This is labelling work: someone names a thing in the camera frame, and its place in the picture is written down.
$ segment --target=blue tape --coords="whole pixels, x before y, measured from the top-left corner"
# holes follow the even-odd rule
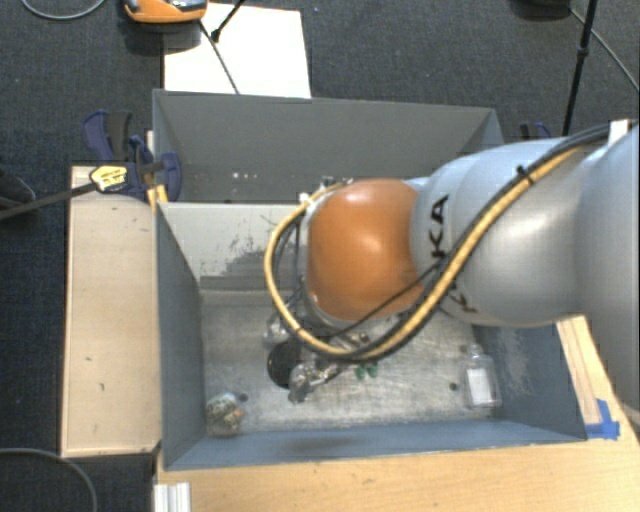
[[[611,413],[606,401],[596,398],[596,403],[598,404],[602,421],[584,426],[589,439],[611,439],[616,441],[620,437],[620,422],[611,419]]]

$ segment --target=dark carpet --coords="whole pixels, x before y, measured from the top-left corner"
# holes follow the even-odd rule
[[[93,0],[31,0],[69,12]],[[68,186],[92,154],[80,136],[96,109],[128,109],[132,133],[151,127],[162,41],[110,0],[54,23],[19,0],[0,18],[0,158],[42,197]],[[586,0],[573,8],[584,14]],[[302,12],[314,96],[493,107],[507,140],[523,121],[560,133],[582,27],[572,16],[526,21],[507,0],[249,1]],[[636,0],[600,2],[595,29],[638,77]],[[592,39],[573,121],[577,131],[638,117],[638,94]],[[65,300],[66,206],[0,223],[0,448],[56,451]],[[151,508],[149,456],[78,461],[100,510]],[[0,458],[0,511],[88,510],[77,476],[33,457]]]

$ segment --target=black cable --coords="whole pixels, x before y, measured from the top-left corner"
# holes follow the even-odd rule
[[[89,192],[94,192],[95,190],[96,185],[95,183],[91,182],[76,188],[72,188],[71,190],[65,190],[64,192],[58,192],[57,194],[43,197],[42,199],[36,199],[29,203],[20,204],[18,206],[14,206],[13,208],[9,208],[8,210],[0,211],[0,221],[15,217],[16,215],[22,215],[23,213],[27,213],[32,210],[37,210],[38,208],[42,208],[43,206],[49,206],[60,201],[73,199],[74,197],[88,194]]]
[[[597,5],[598,0],[589,0],[589,5],[587,7],[587,16],[585,19],[584,28],[582,30],[582,37],[580,38],[580,45],[578,46],[576,68],[573,72],[573,82],[571,83],[571,92],[569,93],[567,110],[564,115],[562,135],[569,135],[569,129],[571,128],[573,109],[576,105],[578,88],[580,87],[580,78],[582,77],[582,67],[584,66],[584,60],[587,58],[587,55],[589,55],[589,38],[591,36],[591,28],[593,27],[593,20],[596,15]]]
[[[198,25],[200,27],[200,32],[202,32],[204,34],[204,37],[207,38],[207,41],[209,41],[209,44],[211,45],[211,48],[213,48],[213,51],[215,52],[216,56],[218,57],[218,61],[220,62],[220,65],[222,66],[222,69],[224,70],[225,75],[227,75],[227,80],[229,80],[229,83],[231,84],[231,87],[233,88],[233,91],[236,94],[240,94],[240,91],[238,90],[238,86],[233,81],[233,77],[231,76],[231,73],[229,72],[229,69],[227,68],[227,65],[224,63],[224,59],[222,58],[222,55],[220,55],[220,52],[218,51],[218,45],[217,45],[216,41],[214,41],[212,39],[211,35],[209,34],[209,32],[207,32],[207,27],[204,26],[204,23],[202,23],[202,20],[198,20]]]
[[[84,470],[74,462],[60,457],[55,453],[47,452],[44,450],[37,450],[34,448],[0,448],[0,456],[7,455],[35,455],[37,457],[43,457],[45,459],[53,460],[54,462],[56,462],[56,464],[62,463],[68,465],[84,481],[87,489],[89,490],[89,493],[91,494],[91,510],[93,512],[98,512],[98,496],[96,494],[96,488],[94,487],[91,479],[84,472]]]
[[[84,11],[78,12],[78,13],[75,13],[75,14],[57,15],[57,14],[48,14],[46,12],[39,11],[38,9],[33,7],[27,0],[21,0],[22,5],[24,5],[24,7],[29,12],[31,12],[32,14],[38,16],[39,18],[43,18],[43,19],[49,20],[49,21],[72,21],[72,20],[77,20],[79,18],[83,18],[83,17],[88,16],[89,14],[91,14],[93,11],[96,11],[106,1],[107,0],[98,0],[94,5],[92,5],[88,9],[85,9]]]
[[[586,23],[585,19],[582,16],[580,16],[577,12],[575,12],[573,9],[571,9],[571,7],[569,7],[569,12],[571,14],[573,14],[573,16],[580,23],[582,23],[582,25],[585,25],[585,23]],[[604,40],[604,38],[598,32],[596,32],[594,29],[591,29],[591,33],[593,34],[593,37],[596,38],[596,41],[598,41],[598,43],[600,43],[600,45],[605,49],[605,51],[609,54],[609,56],[618,65],[618,67],[624,73],[624,75],[627,77],[629,82],[631,82],[631,85],[633,85],[633,88],[636,90],[636,92],[640,94],[640,86],[638,86],[638,82],[636,82],[635,79],[633,78],[633,75],[629,71],[629,68],[627,68],[624,65],[624,63],[620,60],[620,58],[616,55],[616,53],[611,49],[611,47],[607,44],[607,42]]]
[[[245,0],[238,0],[236,4],[233,6],[233,9],[231,9],[231,12],[227,14],[227,17],[222,21],[222,23],[220,23],[220,26],[217,29],[215,29],[213,32],[211,32],[211,39],[215,43],[220,41],[220,35],[222,34],[222,29],[227,26],[227,23],[231,21],[231,18],[233,18],[236,12],[238,12],[238,9],[240,9],[240,6],[244,2]]]

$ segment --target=blue clamp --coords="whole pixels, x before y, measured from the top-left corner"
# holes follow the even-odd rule
[[[589,439],[611,439],[616,441],[620,437],[620,422],[611,419],[609,406],[604,400],[596,398],[598,409],[600,410],[600,423],[590,423],[585,425]]]
[[[107,134],[107,112],[97,110],[82,122],[82,139],[100,163],[113,162],[115,156]]]
[[[93,150],[100,164],[117,161],[127,168],[129,184],[118,194],[124,194],[140,201],[146,201],[150,188],[143,176],[147,173],[162,173],[169,201],[177,201],[182,187],[182,169],[175,152],[162,154],[160,162],[154,162],[151,150],[139,135],[128,139],[133,159],[126,149],[127,129],[130,113],[109,114],[98,110],[89,115],[82,123],[82,137],[86,146]]]

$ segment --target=bin floor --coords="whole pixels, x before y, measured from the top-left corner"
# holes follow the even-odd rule
[[[287,399],[267,375],[263,342],[273,314],[264,291],[201,291],[207,400],[244,394],[242,431],[336,429],[355,425],[481,419],[465,407],[459,365],[473,338],[470,326],[443,314],[411,343],[380,361],[378,376],[357,379],[352,370],[320,386],[302,404]]]

